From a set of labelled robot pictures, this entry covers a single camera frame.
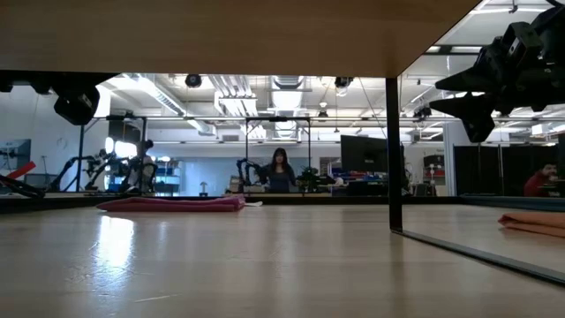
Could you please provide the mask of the pink folded cloth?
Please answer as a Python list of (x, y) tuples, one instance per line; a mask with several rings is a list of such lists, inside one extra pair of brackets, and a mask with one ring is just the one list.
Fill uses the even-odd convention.
[(106, 212), (238, 212), (245, 206), (243, 196), (211, 200), (169, 200), (131, 197), (98, 204)]

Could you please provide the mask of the black room partition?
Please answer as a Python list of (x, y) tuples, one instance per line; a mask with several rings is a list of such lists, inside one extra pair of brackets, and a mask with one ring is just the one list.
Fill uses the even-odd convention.
[(526, 182), (546, 163), (565, 176), (565, 150), (557, 146), (457, 146), (456, 193), (522, 196)]

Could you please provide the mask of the black computer monitor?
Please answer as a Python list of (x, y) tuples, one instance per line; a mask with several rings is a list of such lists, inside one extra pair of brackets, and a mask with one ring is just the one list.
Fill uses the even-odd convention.
[(344, 170), (387, 172), (388, 148), (385, 139), (342, 135), (341, 162)]

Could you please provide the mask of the grey wall screen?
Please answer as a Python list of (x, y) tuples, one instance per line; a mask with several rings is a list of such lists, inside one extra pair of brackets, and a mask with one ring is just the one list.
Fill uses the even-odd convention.
[(0, 170), (14, 171), (30, 162), (31, 140), (0, 140)]

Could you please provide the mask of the orange folded cloth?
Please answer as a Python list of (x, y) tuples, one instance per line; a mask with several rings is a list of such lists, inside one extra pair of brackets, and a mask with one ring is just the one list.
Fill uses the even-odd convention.
[(498, 223), (505, 228), (565, 239), (565, 213), (522, 212), (503, 214)]

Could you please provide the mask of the long ceiling light fixture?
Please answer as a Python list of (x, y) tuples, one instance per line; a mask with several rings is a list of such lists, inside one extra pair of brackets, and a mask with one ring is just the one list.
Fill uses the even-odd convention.
[(433, 45), (425, 56), (476, 56), (482, 47), (480, 45)]

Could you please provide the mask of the wooden shelf with black frame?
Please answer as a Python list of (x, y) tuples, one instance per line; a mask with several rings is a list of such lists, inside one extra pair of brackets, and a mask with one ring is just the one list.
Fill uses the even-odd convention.
[(0, 0), (0, 70), (385, 81), (389, 227), (403, 234), (398, 79), (480, 0)]

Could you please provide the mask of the red bar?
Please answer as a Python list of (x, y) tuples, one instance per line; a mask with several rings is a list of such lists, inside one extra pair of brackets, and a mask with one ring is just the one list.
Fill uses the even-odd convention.
[(26, 163), (21, 168), (18, 168), (17, 170), (10, 172), (7, 175), (7, 178), (12, 178), (12, 179), (20, 178), (22, 176), (25, 176), (29, 171), (33, 170), (35, 167), (36, 164), (34, 162)]

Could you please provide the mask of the black metal station frame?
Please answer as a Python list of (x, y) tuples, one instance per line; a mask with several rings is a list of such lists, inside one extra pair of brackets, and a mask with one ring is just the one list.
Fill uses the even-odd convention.
[[(256, 175), (258, 177), (258, 180), (260, 181), (260, 170), (263, 166), (265, 165), (261, 165), (258, 164), (256, 162), (253, 162), (249, 159), (249, 138), (248, 135), (251, 132), (249, 130), (249, 124), (251, 122), (255, 122), (256, 125), (254, 125), (252, 127), (252, 130), (254, 131), (257, 127), (259, 127), (261, 125), (261, 123), (263, 121), (268, 121), (270, 123), (275, 123), (275, 124), (293, 124), (293, 128), (292, 129), (282, 129), (283, 133), (295, 133), (297, 135), (297, 139), (294, 140), (291, 143), (294, 144), (300, 144), (301, 143), (301, 137), (302, 137), (302, 131), (305, 131), (305, 133), (308, 136), (311, 136), (311, 119), (309, 117), (282, 117), (282, 116), (274, 116), (274, 117), (247, 117), (245, 119), (245, 158), (241, 159), (237, 162), (237, 168), (238, 168), (238, 172), (239, 172), (239, 177), (240, 177), (240, 182), (239, 182), (239, 189), (241, 191), (244, 191), (246, 186), (250, 186), (252, 183), (250, 181), (250, 173), (249, 170), (251, 168), (254, 168)], [(267, 193), (269, 193), (269, 191), (267, 190), (267, 185), (262, 184), (263, 186), (265, 186), (265, 190)], [(292, 192), (292, 190), (296, 190), (298, 189), (298, 184), (296, 187), (292, 187), (290, 192)]]
[(83, 173), (85, 172), (83, 169), (83, 162), (87, 161), (87, 155), (83, 154), (84, 145), (85, 145), (85, 137), (86, 135), (94, 129), (94, 139), (95, 141), (100, 143), (98, 150), (105, 145), (105, 139), (109, 136), (109, 127), (107, 126), (106, 130), (104, 131), (97, 131), (99, 125), (102, 124), (110, 124), (110, 123), (120, 123), (122, 125), (130, 124), (141, 124), (140, 133), (139, 133), (139, 140), (141, 142), (145, 142), (147, 140), (147, 116), (134, 116), (132, 113), (126, 113), (124, 115), (108, 115), (106, 117), (94, 117), (87, 125), (82, 125), (79, 130), (79, 152), (78, 152), (78, 161), (77, 161), (77, 172), (76, 177), (74, 180), (75, 185), (75, 192), (81, 193), (87, 191), (87, 185), (82, 185), (82, 178)]

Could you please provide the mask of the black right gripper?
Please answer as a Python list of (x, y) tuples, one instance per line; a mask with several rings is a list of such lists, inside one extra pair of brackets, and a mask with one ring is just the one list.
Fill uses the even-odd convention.
[(430, 102), (460, 119), (470, 142), (484, 142), (495, 128), (493, 110), (542, 111), (565, 103), (565, 4), (553, 4), (531, 22), (513, 22), (478, 55), (478, 68), (438, 80), (440, 90), (484, 92)]

